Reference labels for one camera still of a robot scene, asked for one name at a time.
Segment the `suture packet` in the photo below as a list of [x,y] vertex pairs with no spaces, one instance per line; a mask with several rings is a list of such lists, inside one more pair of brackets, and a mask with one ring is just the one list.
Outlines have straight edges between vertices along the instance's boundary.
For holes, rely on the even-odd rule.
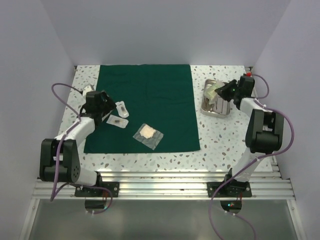
[[121,118],[119,116],[116,115],[110,115],[106,121],[107,124],[112,125],[112,126],[116,126],[118,128],[121,129],[125,129],[129,123],[129,121],[125,118]]
[[116,109],[117,109],[118,115],[124,119],[128,118],[130,114],[126,108],[125,102],[118,101],[115,104],[116,104]]

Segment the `stainless steel tray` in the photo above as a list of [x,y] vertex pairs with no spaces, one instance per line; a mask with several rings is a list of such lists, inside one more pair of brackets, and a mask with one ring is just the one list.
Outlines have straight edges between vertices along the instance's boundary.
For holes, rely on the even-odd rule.
[[207,79],[204,82],[204,89],[203,89],[203,94],[202,94],[200,111],[202,114],[207,115],[207,116],[217,117],[217,118],[225,118],[230,113],[230,103],[228,101],[223,100],[219,95],[218,95],[218,98],[216,99],[216,104],[215,104],[214,109],[212,111],[205,111],[203,109],[203,102],[205,99],[205,96],[204,96],[205,87],[207,85],[211,85],[212,83],[214,83],[216,81],[219,81],[219,80]]

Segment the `glove packet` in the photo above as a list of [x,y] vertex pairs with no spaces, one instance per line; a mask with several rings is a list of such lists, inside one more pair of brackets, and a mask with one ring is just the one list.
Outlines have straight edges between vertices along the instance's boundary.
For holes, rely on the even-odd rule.
[[218,93],[216,92],[216,90],[223,87],[224,85],[225,84],[222,81],[218,80],[205,87],[203,95],[208,99],[210,105],[214,104],[218,98]]

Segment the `bagged cotton pad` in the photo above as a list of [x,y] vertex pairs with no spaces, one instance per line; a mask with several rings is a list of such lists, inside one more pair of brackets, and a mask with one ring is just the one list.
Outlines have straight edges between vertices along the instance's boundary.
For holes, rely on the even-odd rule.
[[143,123],[133,138],[142,143],[151,150],[155,150],[160,141],[163,139],[164,134],[146,123]]

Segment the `dark green surgical cloth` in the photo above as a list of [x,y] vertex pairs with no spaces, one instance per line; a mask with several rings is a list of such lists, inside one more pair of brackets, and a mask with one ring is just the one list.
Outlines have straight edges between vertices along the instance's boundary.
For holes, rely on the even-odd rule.
[[[200,150],[191,67],[187,64],[102,65],[96,89],[128,110],[128,125],[102,123],[86,154],[180,153]],[[134,139],[147,124],[163,134],[155,149]]]

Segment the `steel forceps scissors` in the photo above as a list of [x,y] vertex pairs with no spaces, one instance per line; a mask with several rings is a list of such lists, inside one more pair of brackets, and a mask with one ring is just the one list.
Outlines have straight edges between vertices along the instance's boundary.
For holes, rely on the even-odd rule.
[[208,98],[205,98],[203,101],[202,108],[204,111],[212,111],[215,108],[216,103],[217,100],[210,100]]

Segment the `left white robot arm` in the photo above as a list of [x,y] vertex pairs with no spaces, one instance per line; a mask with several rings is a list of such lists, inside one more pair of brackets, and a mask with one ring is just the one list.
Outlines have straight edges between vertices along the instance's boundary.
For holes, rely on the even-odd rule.
[[54,184],[83,185],[92,196],[101,195],[104,184],[96,171],[81,167],[78,148],[114,109],[115,102],[104,90],[86,93],[77,120],[62,134],[42,141],[39,178]]

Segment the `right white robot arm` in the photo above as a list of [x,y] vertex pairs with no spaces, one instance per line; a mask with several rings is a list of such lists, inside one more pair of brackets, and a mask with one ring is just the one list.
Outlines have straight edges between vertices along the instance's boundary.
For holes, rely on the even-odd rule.
[[219,97],[227,102],[232,101],[238,110],[249,117],[244,139],[246,149],[221,184],[223,192],[231,197],[241,188],[246,188],[262,159],[272,156],[282,147],[284,117],[261,105],[252,96],[254,87],[255,79],[245,74],[239,80],[234,79],[214,90]]

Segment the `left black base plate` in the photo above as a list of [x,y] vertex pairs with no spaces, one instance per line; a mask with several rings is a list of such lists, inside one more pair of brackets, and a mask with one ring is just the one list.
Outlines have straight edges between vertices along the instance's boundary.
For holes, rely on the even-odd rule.
[[117,198],[120,183],[117,181],[101,182],[98,186],[76,186],[74,196],[78,198],[101,198],[103,196]]

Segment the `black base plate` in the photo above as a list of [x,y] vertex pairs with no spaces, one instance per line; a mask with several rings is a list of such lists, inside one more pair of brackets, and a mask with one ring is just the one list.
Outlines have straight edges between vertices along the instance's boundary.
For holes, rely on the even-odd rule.
[[74,196],[78,198],[101,198],[103,196],[117,198],[120,183],[117,181],[101,182],[98,186],[76,186]]
[[223,182],[208,182],[207,194],[210,198],[222,198],[220,205],[227,212],[238,213],[243,206],[242,199],[253,196],[249,182],[231,181],[220,188],[221,185]]

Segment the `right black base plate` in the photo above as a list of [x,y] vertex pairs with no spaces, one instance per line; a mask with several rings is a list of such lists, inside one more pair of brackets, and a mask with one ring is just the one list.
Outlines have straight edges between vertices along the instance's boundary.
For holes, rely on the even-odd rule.
[[231,181],[220,188],[221,185],[223,182],[208,182],[207,194],[210,198],[222,198],[220,205],[227,212],[238,213],[243,206],[242,199],[253,196],[249,182]]

